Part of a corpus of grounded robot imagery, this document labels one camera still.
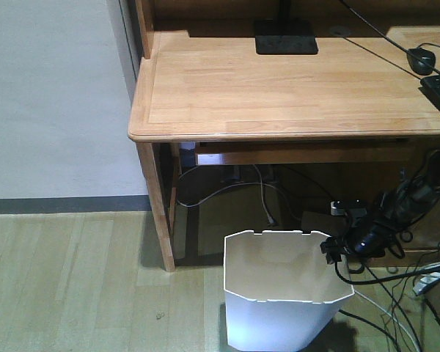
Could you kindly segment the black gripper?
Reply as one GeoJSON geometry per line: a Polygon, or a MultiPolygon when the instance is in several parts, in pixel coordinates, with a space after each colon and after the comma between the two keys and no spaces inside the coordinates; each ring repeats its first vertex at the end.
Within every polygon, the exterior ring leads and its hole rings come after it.
{"type": "Polygon", "coordinates": [[[370,259],[386,255],[386,250],[397,243],[395,235],[400,226],[383,216],[365,216],[343,236],[329,237],[320,244],[328,264],[342,261],[342,255],[370,259]]]}

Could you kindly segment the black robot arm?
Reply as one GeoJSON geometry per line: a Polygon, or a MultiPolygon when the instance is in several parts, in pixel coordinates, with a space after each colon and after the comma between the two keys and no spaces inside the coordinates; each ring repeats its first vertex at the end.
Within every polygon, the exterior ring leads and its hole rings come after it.
{"type": "Polygon", "coordinates": [[[440,147],[425,154],[415,175],[397,188],[380,193],[371,205],[355,199],[331,202],[331,215],[347,220],[343,234],[331,236],[320,245],[328,264],[343,255],[359,259],[383,257],[386,252],[403,259],[397,235],[415,224],[440,200],[440,147]]]}

